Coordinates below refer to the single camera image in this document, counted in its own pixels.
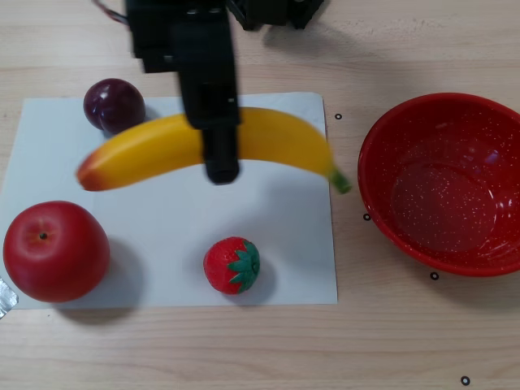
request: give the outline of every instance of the plastic fruit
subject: plastic fruit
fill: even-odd
[[[341,193],[351,189],[334,163],[325,137],[305,120],[276,110],[242,108],[240,158],[272,161],[312,171]],[[184,115],[131,128],[95,150],[77,172],[89,191],[117,189],[202,163],[202,137]]]
[[[217,242],[204,257],[206,277],[221,293],[235,295],[250,289],[259,271],[258,249],[240,237]]]
[[[145,100],[125,80],[106,79],[93,85],[84,96],[89,122],[110,134],[118,134],[145,121]]]
[[[68,201],[29,207],[7,230],[3,261],[13,283],[38,301],[65,302],[98,285],[110,261],[98,221]]]

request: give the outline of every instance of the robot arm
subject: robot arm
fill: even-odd
[[[304,28],[323,0],[125,0],[126,18],[94,0],[132,32],[146,73],[177,72],[186,117],[201,130],[206,172],[215,184],[239,173],[235,57],[226,7],[244,29]]]

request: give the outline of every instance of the table surface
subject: table surface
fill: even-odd
[[[87,0],[0,9],[2,175],[24,98],[82,97],[107,77],[178,95],[172,75],[141,74],[126,29]],[[331,0],[305,31],[233,22],[240,90],[321,93],[355,178],[371,125],[406,99],[457,91],[520,110],[519,12],[518,0]],[[363,220],[356,189],[332,203],[338,305],[16,310],[0,322],[0,387],[423,390],[467,375],[469,388],[520,388],[520,275],[434,281]]]

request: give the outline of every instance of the purple plum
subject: purple plum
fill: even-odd
[[[145,100],[132,84],[105,79],[94,84],[84,96],[84,114],[89,122],[112,135],[145,121]]]

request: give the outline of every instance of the plastic bowl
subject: plastic bowl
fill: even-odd
[[[385,114],[359,156],[368,212],[399,248],[468,276],[520,269],[520,115],[461,93]]]

